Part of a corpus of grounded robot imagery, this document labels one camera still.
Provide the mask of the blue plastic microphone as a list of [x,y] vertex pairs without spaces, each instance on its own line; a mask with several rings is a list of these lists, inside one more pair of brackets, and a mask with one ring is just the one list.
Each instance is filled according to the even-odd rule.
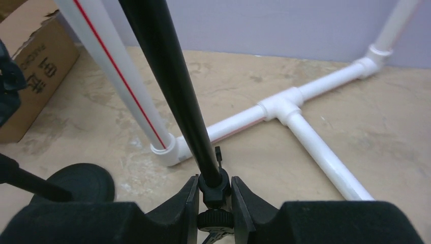
[[18,92],[25,88],[27,81],[23,72],[1,41],[1,127],[20,107]]

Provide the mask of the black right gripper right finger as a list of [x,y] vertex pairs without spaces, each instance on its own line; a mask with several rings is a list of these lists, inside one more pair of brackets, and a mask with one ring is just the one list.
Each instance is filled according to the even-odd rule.
[[235,243],[285,243],[280,210],[253,193],[240,177],[232,177],[231,183]]

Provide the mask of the white PVC pipe frame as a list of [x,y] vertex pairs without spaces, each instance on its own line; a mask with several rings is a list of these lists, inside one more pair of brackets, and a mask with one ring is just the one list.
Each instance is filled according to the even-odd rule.
[[[56,5],[149,139],[151,151],[166,166],[194,158],[182,134],[176,137],[168,131],[103,3],[56,1]],[[303,117],[301,107],[306,101],[380,72],[392,56],[395,42],[419,5],[420,1],[398,1],[364,57],[350,65],[299,87],[283,90],[249,109],[206,126],[210,143],[221,141],[263,121],[277,119],[294,134],[346,200],[371,201],[371,194]]]

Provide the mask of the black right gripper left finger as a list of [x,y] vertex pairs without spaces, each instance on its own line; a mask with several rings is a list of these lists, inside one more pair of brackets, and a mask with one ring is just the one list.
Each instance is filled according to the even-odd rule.
[[190,177],[177,194],[145,215],[147,243],[197,243],[198,178]]

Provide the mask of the black round-base desk mic stand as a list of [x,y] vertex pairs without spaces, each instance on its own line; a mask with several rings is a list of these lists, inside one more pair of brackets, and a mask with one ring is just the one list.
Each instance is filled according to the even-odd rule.
[[111,174],[91,163],[72,164],[43,179],[1,154],[1,183],[33,193],[30,203],[112,202],[115,198]]

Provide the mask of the black tripod mic stand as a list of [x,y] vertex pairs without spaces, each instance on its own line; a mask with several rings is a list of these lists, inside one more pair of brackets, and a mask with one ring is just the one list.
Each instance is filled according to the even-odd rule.
[[204,243],[233,234],[229,175],[212,148],[166,1],[120,1],[132,31],[200,170],[199,189],[208,210],[198,214]]

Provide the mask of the brown cardboard box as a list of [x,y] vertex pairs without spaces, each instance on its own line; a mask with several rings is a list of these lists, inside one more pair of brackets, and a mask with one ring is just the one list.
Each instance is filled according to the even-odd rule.
[[54,1],[26,1],[1,23],[1,40],[27,81],[1,143],[22,139],[79,56],[57,16]]

